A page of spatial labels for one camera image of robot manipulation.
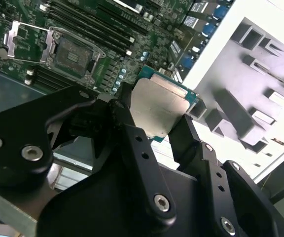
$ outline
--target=white surface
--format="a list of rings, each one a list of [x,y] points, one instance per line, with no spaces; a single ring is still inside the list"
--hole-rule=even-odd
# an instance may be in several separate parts
[[[270,1],[236,0],[183,84],[190,89],[195,89],[198,86],[233,32],[245,17],[284,44],[284,0]],[[276,134],[274,135],[277,139],[284,142],[283,123],[284,117],[280,118],[279,126],[281,128],[279,137],[276,137]],[[212,134],[202,124],[194,122],[194,125],[199,137],[215,149],[216,156],[221,162],[225,162],[228,159],[236,161],[256,183],[261,181],[261,179],[284,161],[284,146],[277,146],[277,143],[273,141],[269,141],[269,145],[263,150],[264,153],[271,153],[272,157],[264,153],[255,155],[245,150],[236,141]],[[153,142],[152,146],[160,163],[170,168],[178,167],[178,164],[172,158],[173,155],[168,141],[164,141],[162,144]]]

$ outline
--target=ram slot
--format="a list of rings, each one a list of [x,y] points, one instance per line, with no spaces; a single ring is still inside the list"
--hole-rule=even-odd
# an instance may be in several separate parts
[[[57,91],[71,85],[76,85],[74,81],[40,66],[36,70],[35,83],[50,91]]]
[[[132,45],[133,42],[130,41],[131,36],[126,33],[123,29],[117,28],[117,31],[113,31],[110,28],[110,24],[103,22],[101,20],[98,20],[90,14],[89,12],[83,10],[82,8],[73,5],[72,3],[69,2],[58,2],[58,1],[53,1],[51,3],[51,6],[53,7],[58,7],[64,11],[66,11],[68,14],[73,15],[74,17],[77,17],[78,19],[81,19],[82,21],[85,21],[88,25],[91,25],[95,27],[96,29],[99,29],[106,35],[113,36],[114,38],[118,39],[119,41],[125,43],[127,46]]]
[[[128,46],[125,43],[123,43],[121,41],[118,41],[117,39],[114,39],[114,38],[112,38],[111,36],[109,36],[107,34],[104,34],[102,31],[93,28],[92,26],[86,24],[83,20],[78,19],[77,17],[74,17],[74,16],[71,17],[71,14],[65,12],[64,10],[61,10],[61,9],[59,9],[57,7],[52,7],[50,12],[51,13],[55,13],[55,14],[61,16],[61,18],[63,18],[63,19],[69,19],[68,20],[69,22],[73,22],[75,25],[79,25],[82,28],[87,29],[92,34],[98,36],[99,38],[102,38],[105,41],[110,42],[111,44],[113,44],[113,45],[115,45],[115,46],[117,46],[119,48],[122,48],[123,50],[128,49]]]
[[[118,21],[122,22],[123,24],[129,26],[131,29],[143,34],[143,35],[147,35],[148,31],[144,28],[142,28],[141,26],[135,24],[132,21],[129,21],[125,18],[123,18],[121,15],[119,15],[117,12],[108,9],[107,7],[103,6],[102,4],[98,4],[98,9],[103,11],[104,13],[110,15],[111,17],[117,19]]]
[[[122,56],[125,56],[125,54],[126,54],[125,49],[120,48],[118,46],[115,46],[115,45],[111,44],[110,42],[98,37],[97,35],[85,30],[86,26],[78,26],[77,22],[71,23],[71,21],[72,21],[71,19],[69,21],[67,21],[67,20],[65,20],[64,17],[61,17],[54,12],[49,13],[49,18],[58,22],[62,27],[70,29],[71,31],[78,33],[78,34],[80,34],[84,37],[87,37],[87,38],[93,40],[94,42],[97,42],[100,45],[103,45],[103,46],[115,51],[116,53],[119,53]]]

